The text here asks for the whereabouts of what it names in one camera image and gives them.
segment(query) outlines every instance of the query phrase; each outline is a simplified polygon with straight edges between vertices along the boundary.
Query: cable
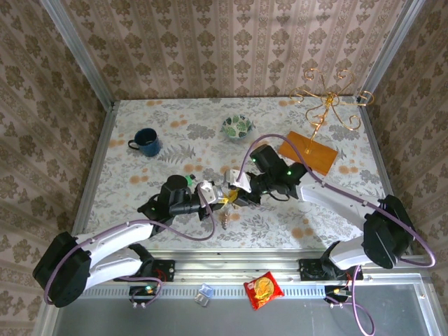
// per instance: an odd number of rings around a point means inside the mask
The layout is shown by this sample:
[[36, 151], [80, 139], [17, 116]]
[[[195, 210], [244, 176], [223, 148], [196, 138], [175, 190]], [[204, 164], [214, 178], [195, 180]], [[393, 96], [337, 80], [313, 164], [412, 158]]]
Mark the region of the cable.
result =
[[355, 283], [356, 283], [356, 276], [358, 275], [359, 270], [361, 269], [361, 265], [356, 266], [355, 272], [353, 273], [353, 280], [351, 281], [351, 304], [353, 307], [353, 315], [355, 316], [356, 324], [359, 327], [359, 330], [362, 332], [364, 336], [373, 336], [375, 335], [375, 324], [373, 323], [373, 319], [371, 315], [363, 308], [363, 311], [369, 316], [370, 322], [372, 323], [372, 332], [369, 334], [367, 331], [364, 330], [364, 328], [361, 325], [361, 322], [359, 321], [358, 317], [358, 311], [356, 310], [356, 301], [355, 301]]
[[163, 284], [165, 284], [165, 282], [167, 282], [167, 275], [165, 274], [165, 272], [163, 272], [161, 269], [158, 269], [158, 268], [156, 268], [154, 270], [157, 272], [157, 277], [160, 280], [162, 280], [161, 278], [163, 277], [163, 281], [164, 281]]
[[323, 183], [322, 179], [319, 178], [317, 175], [315, 175], [315, 173], [309, 168], [308, 164], [305, 162], [304, 158], [302, 157], [302, 154], [300, 154], [300, 151], [297, 149], [297, 147], [294, 145], [294, 143], [292, 143], [289, 139], [287, 139], [286, 137], [279, 135], [279, 134], [266, 134], [263, 136], [260, 136], [258, 139], [256, 139], [251, 146], [249, 147], [249, 149], [247, 150], [244, 159], [243, 159], [243, 163], [241, 164], [241, 169], [239, 171], [239, 175], [237, 177], [237, 181], [239, 182], [239, 180], [241, 179], [243, 173], [244, 173], [244, 168], [246, 166], [246, 162], [247, 162], [247, 158], [249, 157], [250, 153], [252, 153], [252, 150], [254, 149], [255, 145], [260, 142], [263, 139], [266, 138], [270, 138], [270, 137], [274, 137], [274, 138], [280, 138], [282, 140], [284, 140], [286, 143], [288, 143], [291, 148], [294, 150], [295, 154], [299, 157], [300, 162], [304, 165], [305, 169], [308, 171], [308, 174], [311, 175], [311, 177], [313, 177], [313, 179], [315, 179], [316, 181], [318, 181], [319, 183], [322, 183], [322, 185], [324, 185], [326, 188], [329, 188], [330, 190], [335, 191], [336, 193], [343, 195], [345, 197], [348, 197], [349, 199], [359, 202], [361, 204], [365, 204], [367, 207], [370, 207], [372, 209], [374, 209], [375, 211], [378, 211], [381, 215], [387, 217], [389, 220], [395, 222], [396, 224], [398, 224], [404, 231], [406, 231], [407, 233], [409, 233], [410, 235], [412, 235], [419, 243], [420, 245], [423, 246], [423, 248], [425, 249], [425, 251], [427, 252], [427, 254], [429, 255], [430, 258], [430, 262], [416, 262], [413, 260], [406, 260], [403, 258], [400, 258], [401, 261], [403, 261], [404, 263], [408, 263], [408, 264], [412, 264], [412, 265], [416, 265], [416, 266], [420, 266], [420, 267], [432, 267], [435, 265], [436, 260], [435, 260], [435, 255], [434, 252], [431, 250], [431, 248], [429, 247], [429, 245], [423, 240], [423, 238], [420, 237], [420, 235], [413, 231], [413, 229], [411, 229], [409, 226], [407, 226], [406, 224], [404, 224], [401, 220], [399, 220], [398, 218], [392, 216], [389, 212], [383, 210], [382, 208], [374, 205], [373, 203], [370, 202], [366, 202], [364, 199], [359, 198], [357, 196], [354, 196], [346, 191], [340, 190], [339, 188], [333, 186], [333, 185], [329, 185], [328, 183]]
[[270, 192], [268, 195], [270, 197], [272, 197], [274, 200], [279, 201], [279, 202], [287, 202], [290, 199], [289, 195], [287, 195], [286, 196], [287, 198], [285, 198], [285, 199], [280, 199], [280, 198], [277, 198], [277, 197], [273, 196], [272, 192]]
[[144, 289], [139, 289], [139, 290], [134, 290], [133, 292], [132, 292], [132, 295], [131, 295], [131, 298], [130, 298], [130, 301], [131, 301], [131, 303], [132, 303], [132, 306], [134, 306], [134, 308], [137, 308], [137, 303], [135, 302], [135, 296], [137, 295], [137, 293], [140, 293], [140, 292], [143, 292], [144, 291]]
[[[48, 278], [47, 284], [45, 286], [45, 290], [43, 293], [43, 300], [45, 301], [45, 303], [47, 305], [53, 305], [54, 303], [50, 300], [50, 297], [48, 296], [49, 292], [50, 292], [50, 288], [51, 285], [53, 284], [53, 281], [55, 280], [56, 274], [59, 272], [59, 270], [61, 269], [61, 267], [63, 266], [63, 264], [71, 257], [72, 254], [74, 254], [78, 249], [81, 249], [82, 247], [88, 245], [88, 244], [92, 244], [93, 242], [95, 242], [98, 239], [101, 239], [103, 237], [108, 236], [109, 234], [111, 234], [112, 232], [121, 230], [123, 228], [126, 228], [130, 225], [136, 224], [136, 223], [141, 223], [141, 224], [152, 224], [152, 225], [157, 225], [160, 226], [161, 228], [164, 228], [168, 231], [174, 232], [177, 235], [189, 239], [189, 240], [193, 240], [195, 242], [203, 242], [204, 240], [208, 240], [210, 239], [214, 233], [215, 233], [215, 229], [216, 229], [216, 221], [213, 215], [213, 211], [211, 210], [209, 204], [207, 203], [207, 201], [205, 200], [205, 197], [202, 194], [202, 191], [200, 188], [197, 189], [197, 193], [199, 195], [199, 198], [203, 201], [203, 203], [205, 203], [205, 208], [207, 210], [207, 213], [210, 215], [211, 218], [211, 223], [213, 225], [212, 229], [211, 229], [211, 234], [208, 235], [207, 237], [204, 238], [195, 238], [195, 237], [190, 237], [182, 232], [179, 232], [178, 230], [175, 230], [165, 224], [161, 224], [159, 222], [156, 222], [155, 220], [149, 220], [149, 219], [137, 219], [137, 220], [131, 220], [130, 222], [126, 222], [123, 224], [119, 224], [117, 226], [114, 227], [110, 227], [109, 229], [107, 229], [106, 231], [103, 231], [99, 234], [97, 234], [96, 236], [89, 238], [81, 243], [79, 243], [78, 245], [76, 245], [75, 247], [73, 247], [62, 259], [61, 261], [59, 261], [59, 263], [56, 265], [55, 270], [52, 272], [52, 274], [50, 275], [50, 278]], [[144, 279], [146, 278], [133, 278], [136, 280], [130, 280], [130, 281], [145, 281]]]
[[362, 332], [362, 334], [363, 334], [364, 336], [374, 336], [374, 335], [375, 335], [375, 332], [376, 332], [375, 323], [373, 322], [372, 315], [369, 314], [369, 312], [367, 311], [366, 308], [364, 308], [363, 306], [361, 306], [361, 305], [358, 304], [358, 303], [353, 303], [353, 302], [343, 302], [343, 303], [342, 303], [342, 302], [338, 302], [338, 301], [336, 301], [335, 299], [333, 299], [333, 298], [330, 297], [330, 296], [326, 296], [325, 298], [326, 298], [327, 300], [333, 302], [335, 305], [342, 305], [342, 306], [345, 306], [345, 305], [352, 305], [352, 306], [353, 306], [353, 311], [355, 311], [357, 308], [361, 309], [361, 310], [364, 312], [364, 314], [367, 315], [367, 317], [368, 317], [369, 320], [370, 320], [370, 323], [371, 323], [371, 325], [372, 325], [372, 332], [371, 332], [370, 334], [367, 333], [367, 332], [364, 330], [364, 328], [361, 326], [361, 322], [360, 322], [359, 319], [358, 319], [358, 313], [356, 313], [356, 324], [358, 324], [358, 327], [359, 327], [360, 331]]
[[347, 283], [345, 284], [344, 287], [342, 287], [342, 289], [345, 289], [345, 288], [349, 287], [349, 284], [350, 284], [350, 281], [351, 281], [350, 273], [345, 272], [345, 275], [346, 275], [346, 277], [347, 277]]

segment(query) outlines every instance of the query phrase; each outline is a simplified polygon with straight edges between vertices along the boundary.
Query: floral tablecloth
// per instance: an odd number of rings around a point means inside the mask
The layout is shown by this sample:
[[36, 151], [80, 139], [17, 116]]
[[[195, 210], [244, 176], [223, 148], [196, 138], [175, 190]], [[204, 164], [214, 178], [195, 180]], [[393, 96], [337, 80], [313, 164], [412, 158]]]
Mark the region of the floral tablecloth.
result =
[[[353, 97], [343, 100], [353, 102]], [[121, 101], [85, 231], [144, 218], [137, 208], [159, 193], [172, 174], [194, 174], [194, 183], [204, 179], [221, 183], [223, 172], [239, 168], [247, 148], [259, 135], [287, 135], [293, 130], [310, 137], [313, 127], [305, 120], [305, 111], [319, 104], [319, 99], [312, 97], [301, 104], [277, 97]], [[344, 120], [359, 116], [356, 106], [339, 105], [336, 109]], [[255, 124], [255, 131], [239, 142], [220, 132], [224, 119], [234, 114], [243, 114]], [[155, 157], [127, 147], [127, 141], [145, 127], [154, 128], [162, 142]], [[330, 112], [316, 141], [339, 152], [327, 176], [329, 181], [360, 193], [384, 194], [363, 125], [350, 132]], [[280, 139], [266, 142], [274, 148], [281, 144]], [[252, 162], [247, 167], [256, 172]], [[227, 230], [221, 227], [219, 211], [216, 218], [216, 233], [208, 241], [189, 241], [165, 231], [143, 245], [149, 249], [323, 249], [335, 240], [361, 235], [337, 214], [295, 199], [277, 202], [266, 196], [262, 206], [232, 208]], [[201, 223], [197, 214], [177, 216], [173, 228], [201, 237], [210, 233], [211, 221]]]

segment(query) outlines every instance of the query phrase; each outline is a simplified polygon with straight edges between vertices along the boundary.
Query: ceramic bowl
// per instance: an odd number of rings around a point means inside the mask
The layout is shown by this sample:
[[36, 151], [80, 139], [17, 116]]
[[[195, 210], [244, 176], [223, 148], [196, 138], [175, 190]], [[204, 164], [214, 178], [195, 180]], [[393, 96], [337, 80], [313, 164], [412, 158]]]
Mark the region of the ceramic bowl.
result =
[[235, 114], [223, 121], [221, 130], [230, 139], [243, 139], [255, 128], [253, 122], [242, 114]]

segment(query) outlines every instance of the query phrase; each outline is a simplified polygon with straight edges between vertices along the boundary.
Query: red chip bag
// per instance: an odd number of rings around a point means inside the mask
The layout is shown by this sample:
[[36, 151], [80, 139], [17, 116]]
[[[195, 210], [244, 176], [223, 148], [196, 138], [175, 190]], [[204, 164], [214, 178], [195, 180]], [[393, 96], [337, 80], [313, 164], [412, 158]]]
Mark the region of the red chip bag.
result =
[[244, 287], [255, 310], [259, 310], [275, 298], [285, 296], [271, 272], [251, 282], [245, 282]]

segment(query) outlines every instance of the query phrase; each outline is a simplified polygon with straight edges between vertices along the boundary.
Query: patterned wallpaper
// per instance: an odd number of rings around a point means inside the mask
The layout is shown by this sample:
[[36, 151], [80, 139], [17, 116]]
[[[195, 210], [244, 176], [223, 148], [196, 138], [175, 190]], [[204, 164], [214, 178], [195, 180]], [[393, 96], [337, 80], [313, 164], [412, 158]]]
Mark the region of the patterned wallpaper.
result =
[[62, 0], [115, 99], [357, 93], [405, 0]]
[[426, 1], [368, 113], [395, 194], [435, 249], [448, 317], [448, 1]]
[[0, 1], [0, 335], [30, 335], [32, 270], [74, 221], [105, 112], [38, 1]]

